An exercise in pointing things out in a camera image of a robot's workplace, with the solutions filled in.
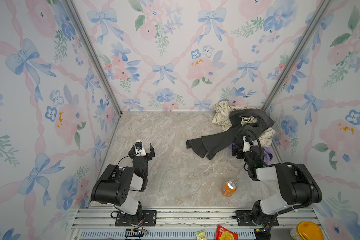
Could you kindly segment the purple cloth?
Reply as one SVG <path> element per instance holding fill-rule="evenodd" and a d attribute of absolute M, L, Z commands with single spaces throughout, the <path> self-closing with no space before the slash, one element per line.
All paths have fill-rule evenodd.
<path fill-rule="evenodd" d="M 228 149 L 232 151 L 232 145 L 228 146 Z M 271 148 L 268 147 L 263 147 L 264 150 L 264 162 L 269 165 L 270 162 L 272 161 L 273 157 L 274 157 L 274 152 Z M 243 159 L 244 157 L 244 152 L 241 149 L 241 159 Z"/>

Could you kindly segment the dark grey cloth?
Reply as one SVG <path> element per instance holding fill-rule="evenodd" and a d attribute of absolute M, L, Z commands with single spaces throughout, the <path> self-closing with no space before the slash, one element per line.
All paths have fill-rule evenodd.
<path fill-rule="evenodd" d="M 257 122 L 242 125 L 243 117 L 254 117 Z M 234 110 L 230 113 L 229 120 L 232 126 L 227 131 L 188 140 L 186 148 L 192 149 L 201 158 L 206 157 L 211 160 L 231 144 L 242 148 L 244 136 L 254 139 L 275 124 L 265 111 L 259 109 Z"/>

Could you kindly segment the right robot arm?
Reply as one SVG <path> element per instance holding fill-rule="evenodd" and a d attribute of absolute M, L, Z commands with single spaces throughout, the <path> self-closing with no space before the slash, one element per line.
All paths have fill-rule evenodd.
<path fill-rule="evenodd" d="M 278 225 L 277 217 L 309 207 L 322 200 L 322 192 L 309 170 L 303 164 L 266 164 L 265 151 L 252 146 L 247 151 L 232 145 L 232 156 L 244 160 L 244 170 L 253 181 L 274 181 L 278 192 L 254 203 L 251 211 L 235 211 L 233 219 L 239 226 L 257 226 L 268 233 Z"/>

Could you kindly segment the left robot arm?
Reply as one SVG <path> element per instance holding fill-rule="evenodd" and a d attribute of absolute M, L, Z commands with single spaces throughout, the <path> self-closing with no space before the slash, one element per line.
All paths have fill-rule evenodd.
<path fill-rule="evenodd" d="M 131 167 L 108 165 L 93 187 L 91 199 L 104 205 L 112 205 L 117 210 L 111 213 L 117 227 L 154 227 L 156 210 L 143 210 L 142 203 L 129 195 L 130 191 L 144 192 L 148 184 L 149 161 L 155 149 L 149 145 L 146 152 L 141 141 L 129 150 Z"/>

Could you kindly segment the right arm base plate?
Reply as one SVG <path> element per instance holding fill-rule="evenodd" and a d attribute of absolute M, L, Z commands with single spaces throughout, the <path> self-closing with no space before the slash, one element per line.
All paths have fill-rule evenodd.
<path fill-rule="evenodd" d="M 239 227 L 272 227 L 279 226 L 278 220 L 272 222 L 273 215 L 265 215 L 264 213 L 249 211 L 249 210 L 236 210 L 233 219 L 237 220 Z"/>

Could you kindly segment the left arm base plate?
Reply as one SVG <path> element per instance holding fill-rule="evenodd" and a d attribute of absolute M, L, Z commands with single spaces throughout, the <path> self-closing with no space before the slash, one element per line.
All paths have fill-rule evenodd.
<path fill-rule="evenodd" d="M 116 227 L 154 227 L 157 222 L 157 211 L 142 210 L 138 211 L 136 215 L 128 215 L 117 212 L 111 213 L 111 217 L 115 219 Z"/>

